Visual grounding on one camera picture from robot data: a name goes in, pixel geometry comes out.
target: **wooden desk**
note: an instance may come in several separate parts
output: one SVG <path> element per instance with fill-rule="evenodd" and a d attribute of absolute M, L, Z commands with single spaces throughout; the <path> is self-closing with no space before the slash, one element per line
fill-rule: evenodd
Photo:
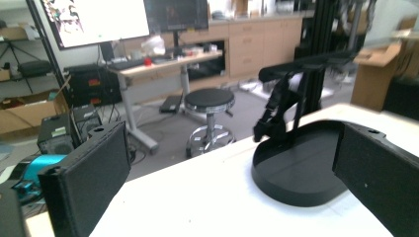
<path fill-rule="evenodd" d="M 126 79 L 141 77 L 141 76 L 144 76 L 144 75 L 147 75 L 149 73 L 159 71 L 159 70 L 165 70 L 165 69 L 169 69 L 173 67 L 180 67 L 181 68 L 180 82 L 182 85 L 183 94 L 186 95 L 190 92 L 187 65 L 190 63 L 197 63 L 201 61 L 211 60 L 213 58 L 217 58 L 220 56 L 222 56 L 222 52 L 219 50 L 219 51 L 200 53 L 198 55 L 193 55 L 193 56 L 182 57 L 176 61 L 169 61 L 169 62 L 161 63 L 161 64 L 152 64 L 150 66 L 138 66 L 138 67 L 122 70 L 122 71 L 114 71 L 115 73 L 118 74 L 118 79 L 120 81 L 121 96 L 123 98 L 123 103 L 126 108 L 126 117 L 127 117 L 128 125 L 129 125 L 128 132 L 132 134 L 133 137 L 138 139 L 138 141 L 143 143 L 150 150 L 150 153 L 154 153 L 157 151 L 158 144 L 151 137 L 149 137 L 147 134 L 145 134 L 144 132 L 142 132 L 140 129 L 136 127 L 135 118 L 133 117 L 133 112 L 132 112 L 132 107 L 131 107 L 131 100 L 127 92 L 128 87 L 126 84 Z"/>
<path fill-rule="evenodd" d="M 300 125 L 319 119 L 380 130 L 419 156 L 419 122 L 342 104 Z M 391 236 L 349 191 L 316 207 L 263 194 L 250 174 L 257 145 L 249 137 L 125 183 L 91 236 Z M 27 223 L 33 237 L 53 236 L 46 213 Z"/>

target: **chrome stool base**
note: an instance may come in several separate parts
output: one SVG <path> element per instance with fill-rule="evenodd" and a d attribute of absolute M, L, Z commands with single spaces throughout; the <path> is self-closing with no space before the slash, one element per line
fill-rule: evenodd
<path fill-rule="evenodd" d="M 186 156 L 188 158 L 203 155 L 236 141 L 233 133 L 222 125 L 216 124 L 214 126 L 212 140 L 207 136 L 207 130 L 208 126 L 204 125 L 198 127 L 191 134 L 186 145 Z"/>

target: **white wall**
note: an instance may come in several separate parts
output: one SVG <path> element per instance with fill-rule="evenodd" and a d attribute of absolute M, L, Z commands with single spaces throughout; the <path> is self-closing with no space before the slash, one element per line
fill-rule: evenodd
<path fill-rule="evenodd" d="M 388 39 L 403 17 L 418 14 L 418 5 L 407 0 L 377 0 L 373 27 L 367 33 L 366 44 Z"/>

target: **chair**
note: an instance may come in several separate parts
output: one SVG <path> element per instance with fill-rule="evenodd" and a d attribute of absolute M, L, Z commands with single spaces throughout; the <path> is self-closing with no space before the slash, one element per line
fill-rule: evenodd
<path fill-rule="evenodd" d="M 222 125 L 215 124 L 215 113 L 226 112 L 234 105 L 231 91 L 206 88 L 191 92 L 185 97 L 185 108 L 195 113 L 207 115 L 207 124 L 197 128 L 189 137 L 186 153 L 191 158 L 201 155 L 235 141 L 232 132 Z"/>

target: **black box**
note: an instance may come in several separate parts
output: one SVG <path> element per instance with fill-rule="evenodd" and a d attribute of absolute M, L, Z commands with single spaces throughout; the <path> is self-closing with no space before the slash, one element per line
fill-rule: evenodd
<path fill-rule="evenodd" d="M 89 236 L 130 170 L 126 124 L 109 123 L 38 172 L 54 236 Z"/>
<path fill-rule="evenodd" d="M 38 147 L 42 154 L 65 155 L 80 145 L 70 114 L 44 118 L 38 136 Z"/>
<path fill-rule="evenodd" d="M 70 89 L 70 101 L 73 107 L 92 104 L 95 107 L 112 105 L 122 100 L 120 89 L 92 88 L 86 91 L 73 91 Z"/>
<path fill-rule="evenodd" d="M 81 107 L 111 105 L 122 100 L 118 75 L 96 64 L 64 68 L 69 81 L 70 104 Z"/>

